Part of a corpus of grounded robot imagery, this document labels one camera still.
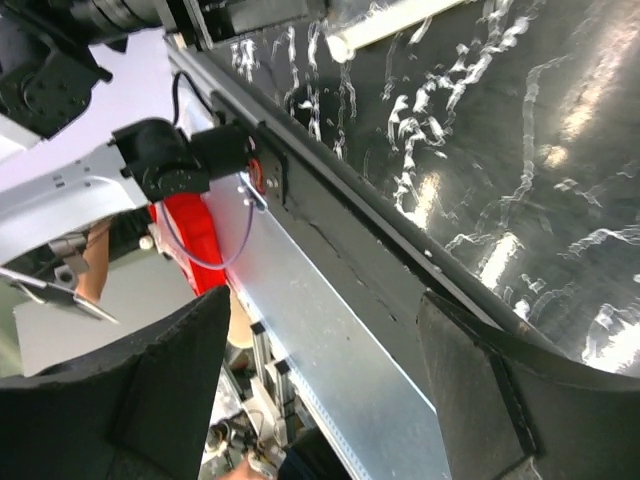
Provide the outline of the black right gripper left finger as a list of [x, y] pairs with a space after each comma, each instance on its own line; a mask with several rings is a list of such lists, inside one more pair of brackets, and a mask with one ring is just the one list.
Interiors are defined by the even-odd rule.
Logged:
[[224, 359], [230, 290], [1, 381], [4, 479], [195, 479]]

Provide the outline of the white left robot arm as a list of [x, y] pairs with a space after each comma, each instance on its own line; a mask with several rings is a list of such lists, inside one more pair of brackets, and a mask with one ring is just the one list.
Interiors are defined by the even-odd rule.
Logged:
[[[5, 1], [1, 5], [1, 131], [25, 146], [50, 140], [89, 108], [113, 78], [95, 45], [124, 51], [132, 34], [161, 29], [198, 50], [264, 26], [238, 22], [237, 1]], [[238, 121], [186, 135], [175, 121], [147, 117], [121, 127], [61, 166], [19, 180], [1, 169], [1, 259], [14, 259], [94, 221], [246, 170], [255, 144]]]

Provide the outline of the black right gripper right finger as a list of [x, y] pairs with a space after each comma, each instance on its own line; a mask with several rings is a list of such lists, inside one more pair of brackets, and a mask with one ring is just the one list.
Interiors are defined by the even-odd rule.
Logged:
[[638, 478], [638, 379], [495, 329], [433, 291], [417, 326], [453, 478]]

